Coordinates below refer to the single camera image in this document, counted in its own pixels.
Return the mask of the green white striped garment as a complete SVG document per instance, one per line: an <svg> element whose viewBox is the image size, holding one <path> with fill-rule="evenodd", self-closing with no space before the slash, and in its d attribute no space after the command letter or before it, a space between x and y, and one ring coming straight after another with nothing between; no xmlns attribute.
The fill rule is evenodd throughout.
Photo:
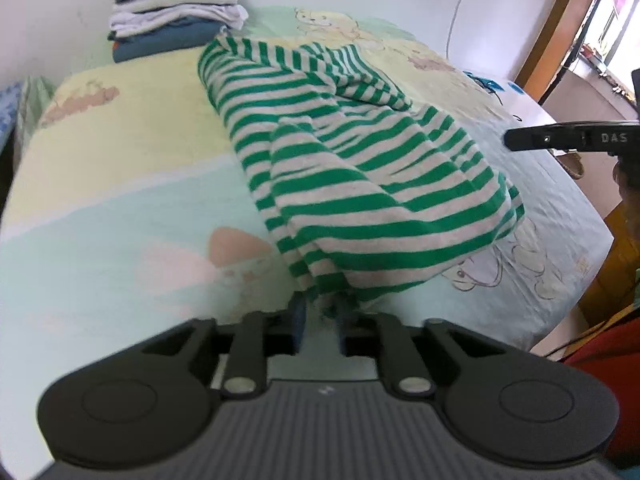
<svg viewBox="0 0 640 480"><path fill-rule="evenodd" d="M419 286L508 236L518 188L436 107L353 44L220 36L198 74L300 287L358 304Z"/></svg>

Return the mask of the blue white patterned mat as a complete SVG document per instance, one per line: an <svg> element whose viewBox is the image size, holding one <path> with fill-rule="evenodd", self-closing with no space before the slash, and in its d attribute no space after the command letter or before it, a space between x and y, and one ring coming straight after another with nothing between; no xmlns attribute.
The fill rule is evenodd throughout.
<svg viewBox="0 0 640 480"><path fill-rule="evenodd" d="M506 89L511 89L518 94L524 94L524 90L509 79L491 78L474 73L472 70L465 70L464 73L489 93L506 92Z"/></svg>

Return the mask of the pastel cartoon bed sheet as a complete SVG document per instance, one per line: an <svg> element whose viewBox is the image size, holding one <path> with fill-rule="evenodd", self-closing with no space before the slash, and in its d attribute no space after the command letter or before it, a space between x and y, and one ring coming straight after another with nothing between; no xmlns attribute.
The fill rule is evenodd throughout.
<svg viewBox="0 0 640 480"><path fill-rule="evenodd" d="M416 106L453 117L523 197L508 237L378 300L408 324L440 316L533 347L578 303L612 245L546 152L508 153L509 113L408 32L377 18L256 11L244 32L297 47L356 44ZM238 318L295 289L198 78L198 50L67 78L17 171L1 225L1 337L111 346L189 318Z"/></svg>

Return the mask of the person in red clothing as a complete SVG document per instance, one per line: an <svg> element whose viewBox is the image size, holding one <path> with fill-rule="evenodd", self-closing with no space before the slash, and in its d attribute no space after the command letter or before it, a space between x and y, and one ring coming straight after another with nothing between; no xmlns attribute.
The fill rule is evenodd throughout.
<svg viewBox="0 0 640 480"><path fill-rule="evenodd" d="M639 271L639 177L631 177L631 164L616 162L613 178L622 198L628 236L623 247L637 253L627 269ZM619 310L611 322L577 345L565 364L598 378L620 404L620 420L606 458L620 469L639 469L639 308Z"/></svg>

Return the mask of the blue folded garment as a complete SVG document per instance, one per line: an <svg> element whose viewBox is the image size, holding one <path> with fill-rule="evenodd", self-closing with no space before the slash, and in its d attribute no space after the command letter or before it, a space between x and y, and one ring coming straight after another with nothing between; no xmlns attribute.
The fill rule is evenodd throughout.
<svg viewBox="0 0 640 480"><path fill-rule="evenodd" d="M193 16L179 18L140 35L113 37L113 61L122 63L135 58L201 47L227 29L228 26L223 22L202 20Z"/></svg>

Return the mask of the lilac white folded garment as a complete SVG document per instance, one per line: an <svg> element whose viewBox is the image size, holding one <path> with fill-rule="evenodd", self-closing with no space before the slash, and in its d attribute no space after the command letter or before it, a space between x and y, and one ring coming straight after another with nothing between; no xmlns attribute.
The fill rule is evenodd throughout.
<svg viewBox="0 0 640 480"><path fill-rule="evenodd" d="M110 18L110 29L116 38L126 38L152 32L183 18L219 22L233 29L241 29L248 19L248 12L240 4L179 4L142 13L116 12Z"/></svg>

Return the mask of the wooden door frame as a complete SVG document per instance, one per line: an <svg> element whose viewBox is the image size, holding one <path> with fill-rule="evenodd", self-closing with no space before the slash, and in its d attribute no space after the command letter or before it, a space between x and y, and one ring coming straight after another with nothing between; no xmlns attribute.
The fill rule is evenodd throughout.
<svg viewBox="0 0 640 480"><path fill-rule="evenodd" d="M560 70L593 0L554 0L515 82L539 101Z"/></svg>

